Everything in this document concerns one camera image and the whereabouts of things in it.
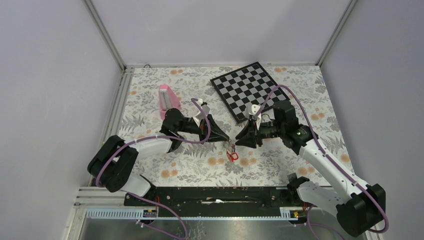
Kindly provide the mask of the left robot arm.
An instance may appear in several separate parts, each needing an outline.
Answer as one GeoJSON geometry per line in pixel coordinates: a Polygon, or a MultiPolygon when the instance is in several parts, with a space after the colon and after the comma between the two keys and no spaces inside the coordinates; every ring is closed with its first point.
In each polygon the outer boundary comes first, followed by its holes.
{"type": "Polygon", "coordinates": [[[229,136],[215,123],[211,114],[203,112],[186,117],[177,108],[166,111],[160,131],[156,135],[125,142],[118,135],[107,139],[87,166],[87,171],[97,184],[109,192],[124,191],[135,194],[144,206],[152,204],[155,192],[152,184],[143,176],[132,172],[138,157],[175,151],[187,139],[179,133],[198,135],[199,142],[228,142],[229,136]]]}

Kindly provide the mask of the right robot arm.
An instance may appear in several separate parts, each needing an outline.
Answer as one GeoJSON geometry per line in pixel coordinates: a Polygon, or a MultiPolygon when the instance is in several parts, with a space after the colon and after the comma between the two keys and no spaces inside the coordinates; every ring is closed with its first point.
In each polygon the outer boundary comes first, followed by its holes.
{"type": "Polygon", "coordinates": [[[310,126],[301,124],[294,106],[288,100],[272,106],[274,118],[263,122],[260,106],[247,104],[248,121],[236,136],[236,145],[248,148],[262,146],[264,139],[280,138],[296,155],[309,162],[331,185],[326,189],[300,177],[288,184],[287,201],[293,206],[303,202],[315,205],[336,217],[352,237],[385,221],[386,192],[379,185],[369,185],[333,156],[310,126]]]}

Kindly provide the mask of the red tag key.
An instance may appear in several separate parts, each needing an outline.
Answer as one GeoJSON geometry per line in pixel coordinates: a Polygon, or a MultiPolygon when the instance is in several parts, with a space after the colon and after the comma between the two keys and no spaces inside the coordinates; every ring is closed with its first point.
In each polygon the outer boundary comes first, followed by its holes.
{"type": "Polygon", "coordinates": [[[227,151],[226,156],[230,162],[234,162],[239,159],[238,153],[234,151],[227,151]]]}

